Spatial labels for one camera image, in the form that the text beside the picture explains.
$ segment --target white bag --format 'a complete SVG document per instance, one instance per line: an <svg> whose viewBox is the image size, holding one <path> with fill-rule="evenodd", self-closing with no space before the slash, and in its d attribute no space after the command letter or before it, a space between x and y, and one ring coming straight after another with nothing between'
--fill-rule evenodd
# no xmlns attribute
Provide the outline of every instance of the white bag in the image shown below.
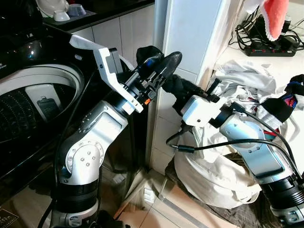
<svg viewBox="0 0 304 228"><path fill-rule="evenodd" d="M179 144L201 146L190 133L180 137ZM177 176L187 190L212 206L231 209L252 203L261 191L246 169L223 155L217 154L216 160L211 163L203 158L200 151L193 154L176 152L174 164Z"/></svg>

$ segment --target white laundry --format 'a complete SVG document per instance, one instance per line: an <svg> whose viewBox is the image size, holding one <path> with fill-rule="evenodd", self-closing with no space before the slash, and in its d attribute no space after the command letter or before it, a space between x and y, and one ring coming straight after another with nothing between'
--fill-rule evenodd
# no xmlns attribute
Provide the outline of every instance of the white laundry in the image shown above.
<svg viewBox="0 0 304 228"><path fill-rule="evenodd" d="M284 91L284 87L277 88L271 68L266 69L244 60L227 62L216 71L215 76L221 83L214 93L227 98L228 105L235 101L252 113L261 107L259 103L270 97L280 97ZM294 111L280 127L280 132L289 142L296 165L302 173L304 152L301 150L303 136L299 118L301 111ZM184 134L179 144L207 146L227 141L210 124L204 128L194 127L192 133ZM195 151L193 154L177 152L174 158L176 173L187 190L207 204L229 209L248 203L247 200L253 202L260 187L246 169L224 157L231 152L236 152L231 146Z"/></svg>

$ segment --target white cup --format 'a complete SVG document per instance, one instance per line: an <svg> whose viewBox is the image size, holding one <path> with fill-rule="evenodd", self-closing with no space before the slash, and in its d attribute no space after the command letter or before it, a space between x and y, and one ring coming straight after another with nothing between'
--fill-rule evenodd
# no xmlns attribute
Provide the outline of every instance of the white cup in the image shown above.
<svg viewBox="0 0 304 228"><path fill-rule="evenodd" d="M70 20L70 17L64 10L55 10L54 11L54 16L53 16L55 21L66 21Z"/></svg>

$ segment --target kitchen counter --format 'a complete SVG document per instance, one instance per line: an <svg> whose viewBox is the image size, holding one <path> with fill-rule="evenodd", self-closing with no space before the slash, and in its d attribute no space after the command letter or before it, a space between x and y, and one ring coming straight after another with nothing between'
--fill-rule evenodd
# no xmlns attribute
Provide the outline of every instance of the kitchen counter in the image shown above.
<svg viewBox="0 0 304 228"><path fill-rule="evenodd" d="M86 15L71 17L62 22L54 21L53 18L43 18L43 21L48 26L75 32L150 6L154 0L89 0L82 4L87 11Z"/></svg>

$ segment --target washing machine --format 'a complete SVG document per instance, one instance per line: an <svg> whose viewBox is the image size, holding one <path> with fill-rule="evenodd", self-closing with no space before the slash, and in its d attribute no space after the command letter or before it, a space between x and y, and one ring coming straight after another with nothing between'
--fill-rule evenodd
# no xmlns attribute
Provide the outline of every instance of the washing machine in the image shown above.
<svg viewBox="0 0 304 228"><path fill-rule="evenodd" d="M50 164L96 63L69 45L70 34L43 25L34 0L2 2L0 25L1 205ZM75 121L109 90L93 77Z"/></svg>

